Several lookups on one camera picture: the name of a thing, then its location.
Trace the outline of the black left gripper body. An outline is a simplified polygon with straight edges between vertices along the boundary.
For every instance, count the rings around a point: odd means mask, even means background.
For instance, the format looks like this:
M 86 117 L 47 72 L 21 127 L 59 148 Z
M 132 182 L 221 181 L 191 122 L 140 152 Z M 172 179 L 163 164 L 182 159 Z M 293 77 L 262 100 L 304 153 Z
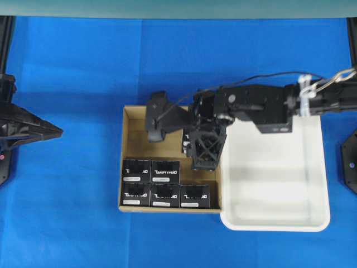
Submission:
M 24 145 L 62 134 L 61 128 L 15 104 L 1 104 L 1 145 Z

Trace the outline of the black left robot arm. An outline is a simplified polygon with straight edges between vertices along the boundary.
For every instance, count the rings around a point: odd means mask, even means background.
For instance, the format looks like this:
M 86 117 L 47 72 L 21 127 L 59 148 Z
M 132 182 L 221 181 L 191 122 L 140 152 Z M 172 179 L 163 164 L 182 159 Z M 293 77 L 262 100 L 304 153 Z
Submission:
M 9 178 L 13 150 L 21 145 L 59 138 L 63 130 L 12 103 L 15 78 L 1 75 L 1 184 Z

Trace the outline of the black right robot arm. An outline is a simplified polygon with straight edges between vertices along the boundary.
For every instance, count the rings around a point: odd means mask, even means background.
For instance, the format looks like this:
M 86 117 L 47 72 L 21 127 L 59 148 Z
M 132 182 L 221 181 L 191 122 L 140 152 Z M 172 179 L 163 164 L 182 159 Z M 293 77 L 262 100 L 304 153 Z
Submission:
M 356 79 L 318 85 L 284 87 L 244 85 L 201 91 L 189 106 L 192 129 L 184 133 L 190 143 L 186 155 L 194 170 L 217 168 L 227 137 L 236 119 L 252 122 L 262 134 L 290 133 L 293 116 L 321 116 L 356 110 Z

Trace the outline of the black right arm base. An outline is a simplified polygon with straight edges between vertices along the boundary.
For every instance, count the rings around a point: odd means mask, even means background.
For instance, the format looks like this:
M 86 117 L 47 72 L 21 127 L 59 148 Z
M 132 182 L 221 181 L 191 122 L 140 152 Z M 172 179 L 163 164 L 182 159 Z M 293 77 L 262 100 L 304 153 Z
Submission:
M 341 144 L 341 183 L 356 195 L 356 130 Z

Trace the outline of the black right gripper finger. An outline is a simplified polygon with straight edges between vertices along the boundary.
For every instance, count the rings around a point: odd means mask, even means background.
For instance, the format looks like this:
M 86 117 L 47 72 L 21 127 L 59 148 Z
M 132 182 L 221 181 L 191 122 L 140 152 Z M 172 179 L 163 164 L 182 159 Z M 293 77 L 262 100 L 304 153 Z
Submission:
M 218 167 L 226 140 L 226 133 L 192 131 L 189 133 L 189 156 L 193 170 L 214 171 Z

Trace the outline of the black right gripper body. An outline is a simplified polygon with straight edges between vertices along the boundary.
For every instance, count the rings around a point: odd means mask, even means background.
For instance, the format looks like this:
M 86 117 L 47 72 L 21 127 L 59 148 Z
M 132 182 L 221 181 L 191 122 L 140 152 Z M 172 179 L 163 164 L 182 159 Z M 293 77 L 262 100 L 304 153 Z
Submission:
M 225 133 L 229 126 L 229 119 L 218 118 L 215 108 L 214 90 L 199 90 L 193 96 L 193 103 L 189 106 L 190 130 Z

